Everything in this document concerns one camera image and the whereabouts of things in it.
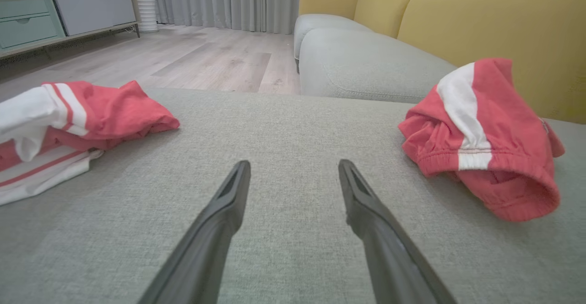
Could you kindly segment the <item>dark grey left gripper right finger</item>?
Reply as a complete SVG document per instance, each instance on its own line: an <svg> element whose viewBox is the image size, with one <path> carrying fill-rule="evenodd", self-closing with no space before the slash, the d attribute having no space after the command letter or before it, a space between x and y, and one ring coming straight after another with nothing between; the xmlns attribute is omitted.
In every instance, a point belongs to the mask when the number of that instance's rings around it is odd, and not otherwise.
<svg viewBox="0 0 586 304"><path fill-rule="evenodd" d="M346 222L362 240L377 304L457 304L355 164L338 164Z"/></svg>

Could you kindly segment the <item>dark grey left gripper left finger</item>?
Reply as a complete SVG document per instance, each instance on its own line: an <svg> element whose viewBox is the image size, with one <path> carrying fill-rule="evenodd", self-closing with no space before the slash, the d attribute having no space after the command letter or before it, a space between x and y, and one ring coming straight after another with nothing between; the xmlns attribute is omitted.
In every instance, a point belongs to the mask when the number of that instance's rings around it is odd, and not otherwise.
<svg viewBox="0 0 586 304"><path fill-rule="evenodd" d="M233 235L250 185L249 161L237 162L137 304L217 304Z"/></svg>

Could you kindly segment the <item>grey fabric sofa ottoman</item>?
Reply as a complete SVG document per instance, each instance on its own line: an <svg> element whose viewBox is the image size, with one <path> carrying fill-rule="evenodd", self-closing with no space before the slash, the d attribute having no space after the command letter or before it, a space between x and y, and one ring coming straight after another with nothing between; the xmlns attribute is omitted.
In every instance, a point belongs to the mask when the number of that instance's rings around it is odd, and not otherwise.
<svg viewBox="0 0 586 304"><path fill-rule="evenodd" d="M375 304L346 223L349 159L461 304L586 304L586 126L549 120L561 204L526 223L426 178L402 151L406 103L147 89L180 128L0 206L0 304L136 304L234 164L250 190L218 304Z"/></svg>

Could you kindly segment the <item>red white-sleeved jersey shirt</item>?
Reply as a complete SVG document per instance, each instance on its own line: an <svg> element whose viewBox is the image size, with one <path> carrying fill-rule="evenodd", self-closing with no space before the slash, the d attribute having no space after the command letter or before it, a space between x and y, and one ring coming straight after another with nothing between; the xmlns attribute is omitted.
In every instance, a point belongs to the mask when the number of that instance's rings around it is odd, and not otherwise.
<svg viewBox="0 0 586 304"><path fill-rule="evenodd" d="M0 103L0 206L87 172L120 143L179 126L136 81L119 88L49 82L25 91Z"/></svg>

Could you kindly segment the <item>grey sofa seat cushion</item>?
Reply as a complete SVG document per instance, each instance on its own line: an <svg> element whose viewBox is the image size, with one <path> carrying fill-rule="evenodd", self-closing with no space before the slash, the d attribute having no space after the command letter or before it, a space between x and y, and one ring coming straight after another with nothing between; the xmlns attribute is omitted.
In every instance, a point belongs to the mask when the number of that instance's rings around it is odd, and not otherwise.
<svg viewBox="0 0 586 304"><path fill-rule="evenodd" d="M312 29L299 56L300 93L343 99L418 103L456 67L388 36Z"/></svg>
<svg viewBox="0 0 586 304"><path fill-rule="evenodd" d="M296 62L299 62L299 54L304 37L312 29L318 28L350 29L354 31L372 32L368 27L342 16L303 14L297 18L293 31L293 55Z"/></svg>

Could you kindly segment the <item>red shorts with white stripe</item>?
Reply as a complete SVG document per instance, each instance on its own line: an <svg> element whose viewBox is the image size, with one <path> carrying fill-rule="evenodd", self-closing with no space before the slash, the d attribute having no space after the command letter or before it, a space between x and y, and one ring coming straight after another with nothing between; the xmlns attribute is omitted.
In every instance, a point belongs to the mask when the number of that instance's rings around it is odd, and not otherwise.
<svg viewBox="0 0 586 304"><path fill-rule="evenodd" d="M510 60L477 60L445 75L398 128L425 177L462 182L502 220L534 220L561 202L554 158L564 146L515 91Z"/></svg>

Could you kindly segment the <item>white ribbed cylinder bin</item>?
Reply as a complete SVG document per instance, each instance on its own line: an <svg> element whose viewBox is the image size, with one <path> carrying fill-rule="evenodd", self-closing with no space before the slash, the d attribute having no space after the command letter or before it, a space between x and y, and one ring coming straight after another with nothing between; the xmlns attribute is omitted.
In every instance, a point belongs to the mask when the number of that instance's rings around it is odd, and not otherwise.
<svg viewBox="0 0 586 304"><path fill-rule="evenodd" d="M137 0L140 14L140 24L138 24L141 33L158 32L157 25L157 8L156 0Z"/></svg>

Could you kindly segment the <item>grey cabinet door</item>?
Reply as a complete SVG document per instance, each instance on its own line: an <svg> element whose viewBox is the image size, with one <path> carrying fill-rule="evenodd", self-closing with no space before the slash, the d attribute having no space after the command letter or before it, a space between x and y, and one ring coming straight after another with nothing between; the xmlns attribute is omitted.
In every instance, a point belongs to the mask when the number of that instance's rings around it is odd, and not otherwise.
<svg viewBox="0 0 586 304"><path fill-rule="evenodd" d="M54 0L67 36L137 21L132 0Z"/></svg>

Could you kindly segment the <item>mint green cabinet drawer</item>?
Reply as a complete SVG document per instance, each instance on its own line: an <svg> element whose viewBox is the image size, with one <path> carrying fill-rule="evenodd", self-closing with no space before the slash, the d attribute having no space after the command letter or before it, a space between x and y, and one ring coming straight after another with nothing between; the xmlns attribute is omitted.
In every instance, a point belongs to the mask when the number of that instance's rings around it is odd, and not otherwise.
<svg viewBox="0 0 586 304"><path fill-rule="evenodd" d="M47 12L45 0L0 0L0 19Z"/></svg>
<svg viewBox="0 0 586 304"><path fill-rule="evenodd" d="M0 22L0 47L11 48L60 35L51 16L34 16Z"/></svg>

